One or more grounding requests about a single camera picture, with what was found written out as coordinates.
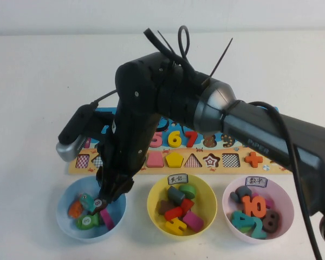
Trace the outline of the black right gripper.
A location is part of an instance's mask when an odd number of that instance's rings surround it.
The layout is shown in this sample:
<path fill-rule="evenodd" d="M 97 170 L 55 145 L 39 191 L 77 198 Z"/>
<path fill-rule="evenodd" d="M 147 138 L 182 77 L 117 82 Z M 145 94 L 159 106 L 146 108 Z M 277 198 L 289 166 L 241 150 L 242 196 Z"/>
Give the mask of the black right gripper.
<path fill-rule="evenodd" d="M 99 197 L 111 204 L 128 193 L 135 175 L 145 162 L 152 137 L 159 124 L 159 114 L 141 113 L 129 105 L 118 105 L 112 127 L 103 147 L 97 147 L 102 165 L 96 173 Z M 118 175 L 108 191 L 108 176 Z"/>

